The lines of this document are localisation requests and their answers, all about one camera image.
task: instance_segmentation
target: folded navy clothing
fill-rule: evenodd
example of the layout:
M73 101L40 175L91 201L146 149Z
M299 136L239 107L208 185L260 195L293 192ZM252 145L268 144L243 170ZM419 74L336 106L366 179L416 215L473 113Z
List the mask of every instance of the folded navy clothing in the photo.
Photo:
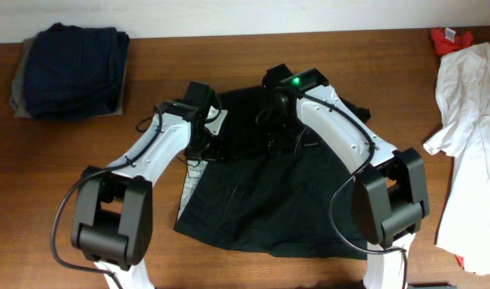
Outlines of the folded navy clothing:
M29 51L23 95L37 119L75 120L115 111L129 37L115 28L56 23Z

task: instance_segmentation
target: wooden table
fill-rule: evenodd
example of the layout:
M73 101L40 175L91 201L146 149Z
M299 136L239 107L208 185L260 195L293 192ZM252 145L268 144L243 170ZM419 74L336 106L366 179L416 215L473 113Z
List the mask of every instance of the wooden table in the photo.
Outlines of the wooden table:
M472 29L490 42L490 27ZM105 288L101 275L67 270L53 260L55 211L89 164L105 166L140 136L134 124L152 105L181 97L189 80L217 92L258 85L265 70L316 67L338 94L369 108L368 126L425 160L431 215L409 256L409 283L490 288L490 275L464 272L434 246L449 194L452 159L429 156L422 143L439 127L434 90L439 58L428 30L355 31L180 39L134 39L128 56L125 115L63 123L15 119L8 104L21 44L0 45L0 288ZM366 263L344 258L273 258L225 251L172 230L186 168L172 161L154 189L154 233L146 262L160 288L316 288L359 281ZM90 265L70 245L74 202L59 228L60 254Z

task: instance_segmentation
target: white cloth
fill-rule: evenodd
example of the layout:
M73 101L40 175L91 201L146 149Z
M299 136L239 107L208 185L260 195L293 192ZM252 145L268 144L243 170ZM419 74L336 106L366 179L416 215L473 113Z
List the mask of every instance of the white cloth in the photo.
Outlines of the white cloth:
M188 161L188 172L186 173L186 179L184 181L184 188L182 189L182 198L180 199L179 213L177 214L177 220L184 212L184 209L188 205L189 199L195 193L196 185L202 178L202 174L207 166L207 161Z
M455 158L436 245L490 274L490 44L445 55L435 98L443 128L423 147Z

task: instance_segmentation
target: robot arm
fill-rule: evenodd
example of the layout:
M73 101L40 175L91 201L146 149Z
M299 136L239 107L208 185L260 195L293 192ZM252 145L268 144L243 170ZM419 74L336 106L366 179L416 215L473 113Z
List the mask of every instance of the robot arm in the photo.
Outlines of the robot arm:
M280 86L299 93L289 93L290 90L273 93L276 109L313 129L351 172L371 154L370 143L349 120L329 111L322 103L339 108L373 139L375 153L371 162L355 178L354 222L368 240L368 249L386 249L393 245L408 249L421 219L429 212L419 154L413 149L401 153L374 134L346 108L319 71L310 69L292 75L289 70L285 71L287 67L280 67L280 73L278 68L269 70L263 84L272 90ZM79 190L72 245L82 250L97 267L113 271L119 279L124 279L124 284L128 284L124 287L150 285L142 260L152 236L152 187L170 160L182 149L191 158L213 159L211 148L218 140L206 124L207 119L212 118L208 114L213 100L214 92L208 86L191 83L182 103L162 105L145 134L108 167L128 163L149 146L140 158L104 177L88 181ZM221 125L224 118L223 113L213 117L216 126ZM161 129L161 133L154 140L157 129ZM100 169L89 167L85 174L97 170ZM387 188L386 177L397 180L396 185ZM124 200L122 214L101 208L100 202L111 202L115 198ZM400 288L402 264L400 254L368 256L364 284L368 288ZM107 280L110 286L115 286L109 278Z

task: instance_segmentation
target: black cable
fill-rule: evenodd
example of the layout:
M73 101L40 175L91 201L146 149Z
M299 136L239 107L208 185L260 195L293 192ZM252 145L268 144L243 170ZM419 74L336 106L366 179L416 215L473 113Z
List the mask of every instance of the black cable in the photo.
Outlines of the black cable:
M296 138L296 144L294 145L294 152L293 152L293 154L295 154L295 155L296 155L296 150L298 149L298 145L300 144L300 140L302 140L303 134L306 133L306 130L307 130L307 127L303 127L302 132L300 132L300 134Z
M218 102L218 113L216 114L216 116L214 116L213 118L210 118L210 119L206 119L205 120L205 123L206 124L210 124L212 123L214 120L216 120L218 118L218 116L220 116L220 113L221 113L221 109L223 108L223 104L221 104L221 99L220 97L215 94L214 95L214 98L216 99L216 101Z
M197 166L199 166L199 165L200 165L200 163L201 163L200 158L198 158L198 162L196 163L196 165L191 165L191 164L189 164L187 161L185 161L185 160L181 159L179 156L175 156L175 158L176 158L177 160L179 160L181 163L184 163L185 165L190 166L190 167L193 167L193 168L196 168L196 167L197 167Z
M85 177L81 178L75 184L73 184L73 186L68 190L67 195L64 197L63 201L61 202L61 205L59 205L58 212L55 215L54 224L52 225L52 231L51 231L52 256L54 256L55 261L57 263L59 263L59 265L64 266L66 268L73 269L73 270L79 270L79 271L85 271L85 272L91 272L91 273L100 273L100 274L108 275L109 277L112 278L112 280L115 282L116 286L119 289L123 289L119 280L116 278L114 272L111 272L109 270L95 269L95 268L91 268L91 267L83 267L83 266L79 266L79 265L75 265L75 264L71 264L71 263L63 261L59 257L57 248L55 246L55 235L56 235L57 230L58 230L59 219L61 218L61 214L63 213L63 209L67 205L70 197L75 193L75 191L79 187L84 185L84 183L86 183L87 181L92 180L96 177L100 177L106 173L110 173L110 172L115 171L117 169L123 169L125 167L128 167L129 165L132 165L132 163L139 160L147 152L147 150L150 148L150 146L154 143L154 141L156 141L157 137L160 135L160 133L161 133L160 129L163 125L163 116L161 114L161 111L156 110L156 114L159 117L159 123L156 127L156 131L155 131L154 135L152 136L152 139L150 139L150 141L144 146L144 148L138 154L136 154L132 159L127 158L126 162L123 163L122 165L115 165L112 167L108 167L108 168L100 170L99 172L96 172L96 173L93 173L89 176L85 176Z
M328 209L328 217L329 217L329 220L330 220L330 225L332 226L332 229L335 231L335 233L337 234L337 236L339 237L339 239L341 239L342 242L344 242L346 245L348 245L352 249L357 250L359 252L366 253L366 254L389 254L389 253L392 253L392 252L399 251L402 254L402 259L403 259L403 267L404 268L403 268L403 284L402 284L402 289L404 289L405 288L405 283L407 282L407 272L408 272L407 250L404 249L404 248L402 248L402 247L398 247L398 246L394 246L394 247L391 247L391 248L385 249L385 250L369 250L369 249L363 249L361 247L358 247L355 244L353 244L352 242L348 241L348 239L346 239L346 237L344 237L341 234L341 232L339 231L338 227L335 225L334 218L332 217L332 209L334 207L334 203L335 203L335 200L337 199L337 196L342 192L342 189L344 189L344 187L351 180L353 180L355 178L355 176L357 174L361 173L370 164L370 162L373 159L373 156L375 154L376 144L373 142L373 140L371 139L370 135L366 132L366 130L364 130L364 128L357 121L355 121L351 116L349 116L348 114L346 114L343 110L341 110L340 108L336 107L335 105L328 104L327 102L325 102L323 100L317 99L317 98L312 97L312 96L308 96L307 94L305 94L303 92L300 92L300 91L297 91L297 90L294 90L294 89L291 89L291 88L276 87L276 88L274 88L271 91L272 95L275 92L288 92L288 93L292 93L292 94L295 94L296 96L305 97L308 100L312 100L312 101L314 101L314 102L316 102L318 104L321 104L323 106L328 107L329 108L329 112L337 112L342 117L346 118L366 138L367 143L370 146L369 155L367 156L367 159L353 173L350 174L350 176L348 177L348 179L346 179L346 181L344 181L342 183L342 185L340 185L338 187L338 189L334 193L334 196L332 196L332 198L330 199L329 209Z
M141 125L142 125L142 124L144 124L146 121L151 120L153 117L154 117L154 116L149 116L149 117L147 117L147 118L144 118L144 119L140 120L140 121L139 121L139 122L136 124L136 126L134 127L134 128L136 129L136 131L137 131L137 132L142 132L142 133L143 133L143 132L146 132L146 131L147 131L147 129L146 129L146 128L141 128Z
M256 116L255 116L255 123L258 125L263 125L266 121L269 120L271 117L271 114L273 113L273 108L267 107L263 110L261 110Z

